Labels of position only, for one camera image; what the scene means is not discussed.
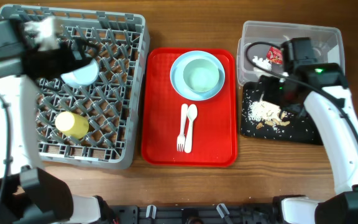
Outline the green bowl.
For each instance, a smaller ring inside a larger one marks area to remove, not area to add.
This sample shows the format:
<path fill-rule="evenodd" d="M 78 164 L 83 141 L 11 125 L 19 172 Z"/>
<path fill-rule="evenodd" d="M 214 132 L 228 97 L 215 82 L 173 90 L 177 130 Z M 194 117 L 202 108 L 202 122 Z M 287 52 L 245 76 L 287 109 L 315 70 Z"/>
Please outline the green bowl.
<path fill-rule="evenodd" d="M 191 59 L 184 66 L 183 79 L 192 91 L 198 93 L 207 92 L 217 85 L 219 81 L 219 69 L 209 59 Z"/>

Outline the white napkin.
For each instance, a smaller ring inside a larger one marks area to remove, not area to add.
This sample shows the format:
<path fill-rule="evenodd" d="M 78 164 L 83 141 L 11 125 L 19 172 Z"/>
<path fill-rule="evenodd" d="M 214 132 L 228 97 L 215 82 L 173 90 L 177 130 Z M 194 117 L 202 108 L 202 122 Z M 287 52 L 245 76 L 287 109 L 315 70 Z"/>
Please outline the white napkin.
<path fill-rule="evenodd" d="M 270 60 L 268 60 L 266 58 L 263 59 L 263 58 L 258 58 L 258 56 L 254 56 L 252 61 L 257 65 L 256 67 L 254 67 L 254 71 L 256 71 L 256 72 L 261 72 L 259 67 L 261 67 L 265 70 L 268 70 L 268 71 L 272 70 L 272 64 L 270 63 Z"/>

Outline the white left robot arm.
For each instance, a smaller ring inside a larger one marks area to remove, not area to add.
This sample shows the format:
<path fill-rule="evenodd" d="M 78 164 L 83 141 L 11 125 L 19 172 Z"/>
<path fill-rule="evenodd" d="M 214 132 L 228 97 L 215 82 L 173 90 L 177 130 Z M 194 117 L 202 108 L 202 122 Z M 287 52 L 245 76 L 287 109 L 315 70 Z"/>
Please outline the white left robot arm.
<path fill-rule="evenodd" d="M 59 43 L 56 17 L 0 20 L 0 223 L 95 223 L 103 204 L 73 195 L 45 171 L 37 149 L 37 80 L 90 63 Z"/>

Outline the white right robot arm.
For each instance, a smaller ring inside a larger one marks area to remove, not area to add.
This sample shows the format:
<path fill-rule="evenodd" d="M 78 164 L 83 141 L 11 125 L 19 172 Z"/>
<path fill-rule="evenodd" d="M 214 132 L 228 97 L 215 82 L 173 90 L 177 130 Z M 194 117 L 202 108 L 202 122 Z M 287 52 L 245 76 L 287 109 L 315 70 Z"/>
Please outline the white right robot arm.
<path fill-rule="evenodd" d="M 318 129 L 334 176 L 335 196 L 280 200 L 284 223 L 358 223 L 358 119 L 342 69 L 318 63 L 308 37 L 279 46 L 283 71 L 262 80 L 263 99 L 291 113 L 304 108 Z"/>

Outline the red snack wrapper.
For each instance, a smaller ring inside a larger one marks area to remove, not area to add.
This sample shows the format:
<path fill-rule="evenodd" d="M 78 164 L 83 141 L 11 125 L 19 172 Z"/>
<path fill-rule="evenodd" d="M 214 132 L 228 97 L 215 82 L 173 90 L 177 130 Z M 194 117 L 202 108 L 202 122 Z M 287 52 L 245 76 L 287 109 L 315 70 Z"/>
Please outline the red snack wrapper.
<path fill-rule="evenodd" d="M 270 61 L 271 63 L 277 64 L 277 65 L 283 64 L 282 52 L 281 52 L 281 50 L 279 50 L 276 47 L 269 48 L 267 55 L 266 55 L 266 59 L 268 61 Z"/>

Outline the light blue small bowl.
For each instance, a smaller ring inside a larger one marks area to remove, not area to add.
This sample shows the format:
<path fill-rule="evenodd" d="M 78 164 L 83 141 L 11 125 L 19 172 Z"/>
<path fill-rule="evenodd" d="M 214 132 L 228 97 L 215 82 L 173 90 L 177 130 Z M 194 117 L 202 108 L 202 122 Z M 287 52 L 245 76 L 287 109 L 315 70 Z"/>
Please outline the light blue small bowl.
<path fill-rule="evenodd" d="M 95 59 L 91 59 L 90 63 L 82 68 L 61 75 L 61 79 L 72 88 L 81 86 L 89 86 L 93 84 L 99 77 L 99 66 Z"/>

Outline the rice and food scraps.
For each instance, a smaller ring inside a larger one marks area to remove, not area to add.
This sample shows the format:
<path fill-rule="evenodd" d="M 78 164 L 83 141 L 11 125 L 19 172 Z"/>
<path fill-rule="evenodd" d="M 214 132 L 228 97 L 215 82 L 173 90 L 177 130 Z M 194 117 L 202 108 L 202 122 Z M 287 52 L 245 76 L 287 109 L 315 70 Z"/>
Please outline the rice and food scraps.
<path fill-rule="evenodd" d="M 255 125 L 256 129 L 265 126 L 278 128 L 279 126 L 288 126 L 290 121 L 287 112 L 282 111 L 277 105 L 267 101 L 252 100 L 251 96 L 246 97 L 246 108 L 242 111 L 245 113 L 246 121 Z"/>

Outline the yellow plastic cup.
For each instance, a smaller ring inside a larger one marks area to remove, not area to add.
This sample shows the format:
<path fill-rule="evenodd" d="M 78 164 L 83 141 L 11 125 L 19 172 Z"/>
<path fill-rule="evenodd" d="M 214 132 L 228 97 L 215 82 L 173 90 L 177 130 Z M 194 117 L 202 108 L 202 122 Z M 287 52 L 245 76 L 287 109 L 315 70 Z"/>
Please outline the yellow plastic cup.
<path fill-rule="evenodd" d="M 66 136 L 83 138 L 89 130 L 88 120 L 78 114 L 69 111 L 61 112 L 55 118 L 56 128 Z"/>

